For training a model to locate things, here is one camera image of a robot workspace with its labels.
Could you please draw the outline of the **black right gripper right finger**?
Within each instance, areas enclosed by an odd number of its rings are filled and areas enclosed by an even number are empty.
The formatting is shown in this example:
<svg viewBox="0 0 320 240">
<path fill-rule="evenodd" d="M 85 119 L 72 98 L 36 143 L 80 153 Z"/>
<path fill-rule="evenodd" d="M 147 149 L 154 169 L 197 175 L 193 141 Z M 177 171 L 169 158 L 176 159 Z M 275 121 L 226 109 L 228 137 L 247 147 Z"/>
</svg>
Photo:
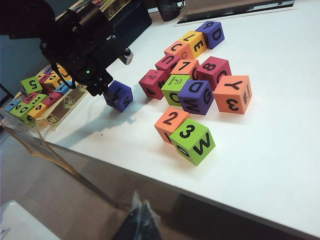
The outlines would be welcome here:
<svg viewBox="0 0 320 240">
<path fill-rule="evenodd" d="M 140 240 L 161 240 L 162 236 L 158 227 L 160 217 L 151 209 L 150 203 L 144 200 L 141 209 L 139 225 Z"/>
</svg>

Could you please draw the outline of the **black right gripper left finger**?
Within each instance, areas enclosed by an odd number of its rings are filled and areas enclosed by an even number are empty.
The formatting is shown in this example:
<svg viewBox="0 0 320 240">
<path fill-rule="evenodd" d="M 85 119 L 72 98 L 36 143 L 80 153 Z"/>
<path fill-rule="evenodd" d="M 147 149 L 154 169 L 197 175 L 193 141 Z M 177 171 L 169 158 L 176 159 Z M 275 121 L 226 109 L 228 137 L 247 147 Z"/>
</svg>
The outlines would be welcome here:
<svg viewBox="0 0 320 240">
<path fill-rule="evenodd" d="M 138 240 L 142 219 L 142 202 L 137 191 L 133 193 L 129 214 L 113 236 L 114 240 Z"/>
</svg>

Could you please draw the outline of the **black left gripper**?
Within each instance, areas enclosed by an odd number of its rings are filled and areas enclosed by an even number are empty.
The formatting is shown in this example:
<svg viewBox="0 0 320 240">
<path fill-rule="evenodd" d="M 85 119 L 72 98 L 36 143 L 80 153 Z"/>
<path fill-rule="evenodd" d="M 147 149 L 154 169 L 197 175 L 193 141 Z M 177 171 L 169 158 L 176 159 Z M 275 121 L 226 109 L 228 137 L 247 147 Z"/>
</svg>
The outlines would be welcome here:
<svg viewBox="0 0 320 240">
<path fill-rule="evenodd" d="M 97 78 L 92 78 L 89 81 L 82 83 L 82 85 L 86 86 L 86 90 L 93 97 L 103 95 L 104 98 L 112 99 L 114 94 L 109 90 L 109 84 L 112 81 L 113 77 L 107 71 L 104 71 Z"/>
</svg>

